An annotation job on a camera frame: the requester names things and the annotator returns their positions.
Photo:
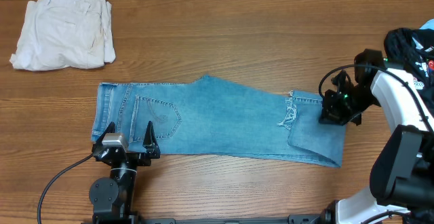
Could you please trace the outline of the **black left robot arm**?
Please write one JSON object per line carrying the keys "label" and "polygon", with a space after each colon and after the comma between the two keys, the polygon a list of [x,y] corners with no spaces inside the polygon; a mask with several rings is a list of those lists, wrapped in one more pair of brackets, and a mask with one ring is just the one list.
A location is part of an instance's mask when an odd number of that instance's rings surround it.
{"label": "black left robot arm", "polygon": [[93,205],[93,223],[143,223],[138,212],[132,210],[137,168],[151,165],[160,158],[153,123],[146,127],[141,152],[129,151],[129,143],[122,133],[115,132],[111,122],[92,146],[92,157],[111,167],[110,176],[96,180],[89,190]]}

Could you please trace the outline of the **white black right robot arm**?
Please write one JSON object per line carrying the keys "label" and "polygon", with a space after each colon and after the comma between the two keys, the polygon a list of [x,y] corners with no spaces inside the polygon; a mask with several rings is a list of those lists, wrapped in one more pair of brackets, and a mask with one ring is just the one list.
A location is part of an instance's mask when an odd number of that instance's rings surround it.
{"label": "white black right robot arm", "polygon": [[367,188],[332,202],[316,223],[433,222],[433,115],[414,86],[405,62],[377,50],[358,54],[351,68],[326,74],[335,90],[320,92],[321,124],[361,124],[370,106],[382,108],[391,136],[372,166]]}

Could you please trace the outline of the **blue denim jeans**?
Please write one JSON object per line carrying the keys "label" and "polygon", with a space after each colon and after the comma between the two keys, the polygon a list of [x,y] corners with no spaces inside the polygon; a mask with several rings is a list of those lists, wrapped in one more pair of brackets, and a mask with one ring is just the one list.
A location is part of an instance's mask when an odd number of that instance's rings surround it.
{"label": "blue denim jeans", "polygon": [[339,168],[344,126],[321,124],[322,99],[271,94],[217,77],[191,83],[101,83],[92,138],[110,123],[141,151],[148,123],[164,154],[214,154]]}

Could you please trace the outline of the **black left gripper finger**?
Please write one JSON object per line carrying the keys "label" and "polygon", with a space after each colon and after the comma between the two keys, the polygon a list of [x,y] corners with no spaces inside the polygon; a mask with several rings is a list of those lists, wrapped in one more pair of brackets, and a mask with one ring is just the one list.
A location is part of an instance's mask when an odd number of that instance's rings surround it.
{"label": "black left gripper finger", "polygon": [[155,131],[152,121],[149,121],[146,127],[146,132],[143,140],[143,147],[145,149],[156,149],[158,148],[157,139],[155,138]]}
{"label": "black left gripper finger", "polygon": [[115,133],[115,123],[111,122],[105,131],[97,138],[97,140],[94,142],[92,149],[96,149],[97,147],[102,146],[102,141],[107,133]]}

